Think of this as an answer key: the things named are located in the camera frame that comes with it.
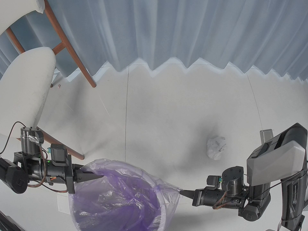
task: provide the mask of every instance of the white tile floor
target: white tile floor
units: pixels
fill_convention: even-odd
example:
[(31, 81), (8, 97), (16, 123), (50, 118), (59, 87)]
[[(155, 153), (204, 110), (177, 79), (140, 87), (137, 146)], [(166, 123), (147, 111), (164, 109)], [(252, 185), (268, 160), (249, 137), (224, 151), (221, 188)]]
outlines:
[[(82, 74), (71, 82), (57, 76), (39, 126), (86, 155), (74, 163), (126, 160), (192, 190), (205, 187), (207, 175), (235, 165), (245, 167), (261, 143), (261, 129), (274, 129), (276, 135), (295, 122), (308, 128), (307, 81), (279, 77), (274, 71), (264, 75), (257, 68), (243, 74), (231, 63), (224, 70), (206, 63), (198, 60), (186, 69), (170, 59), (150, 71), (137, 60), (120, 73), (106, 67), (96, 88)], [(220, 161), (206, 155), (207, 140), (216, 136), (224, 136), (228, 145)], [(0, 137), (0, 145), (5, 140)], [(10, 140), (3, 157), (12, 160), (19, 147), (17, 140)], [(26, 230), (41, 230), (33, 217), (48, 223), (45, 230), (75, 230), (71, 217), (58, 211), (55, 193), (28, 189), (16, 195), (1, 183), (0, 189), (5, 196), (0, 197), (0, 210)], [(237, 217), (236, 210), (196, 208), (183, 198), (167, 230), (277, 229), (281, 188), (271, 193), (265, 214), (253, 223)]]

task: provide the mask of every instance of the crumpled white plastic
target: crumpled white plastic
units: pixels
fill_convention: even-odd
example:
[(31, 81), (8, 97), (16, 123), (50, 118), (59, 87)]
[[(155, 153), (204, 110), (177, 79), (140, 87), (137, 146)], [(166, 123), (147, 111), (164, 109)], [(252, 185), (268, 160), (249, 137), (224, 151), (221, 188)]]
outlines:
[(227, 148), (226, 140), (224, 137), (216, 137), (209, 139), (207, 143), (207, 155), (214, 160), (220, 160), (222, 153)]

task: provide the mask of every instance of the trash bin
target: trash bin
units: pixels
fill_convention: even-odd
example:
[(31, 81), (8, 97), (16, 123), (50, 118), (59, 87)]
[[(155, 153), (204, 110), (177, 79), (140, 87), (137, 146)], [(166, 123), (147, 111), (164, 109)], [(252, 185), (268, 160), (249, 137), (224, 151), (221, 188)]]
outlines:
[(121, 161), (95, 160), (82, 169), (104, 177), (75, 183), (70, 212), (80, 231), (163, 231), (179, 188)]

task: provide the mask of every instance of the curtain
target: curtain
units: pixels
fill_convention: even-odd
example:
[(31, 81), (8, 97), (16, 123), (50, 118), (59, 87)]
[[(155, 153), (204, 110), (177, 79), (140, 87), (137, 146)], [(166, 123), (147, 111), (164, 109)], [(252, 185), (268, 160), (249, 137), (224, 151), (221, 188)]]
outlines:
[[(109, 61), (117, 71), (138, 57), (154, 70), (170, 57), (186, 67), (203, 58), (244, 73), (308, 77), (308, 0), (48, 0), (91, 75)], [(53, 48), (60, 39), (45, 14), (22, 17), (12, 30), (25, 50)], [(0, 73), (18, 55), (0, 36)], [(66, 50), (57, 55), (64, 76), (76, 68)]]

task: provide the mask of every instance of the translucent plastic bag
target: translucent plastic bag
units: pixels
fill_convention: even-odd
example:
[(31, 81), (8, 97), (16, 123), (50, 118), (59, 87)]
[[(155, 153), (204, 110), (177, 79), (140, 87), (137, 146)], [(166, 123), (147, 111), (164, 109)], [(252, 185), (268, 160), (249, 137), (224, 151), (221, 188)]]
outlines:
[(75, 183), (71, 216), (82, 231), (163, 231), (179, 202), (179, 188), (121, 161), (95, 160), (82, 169), (104, 175)]

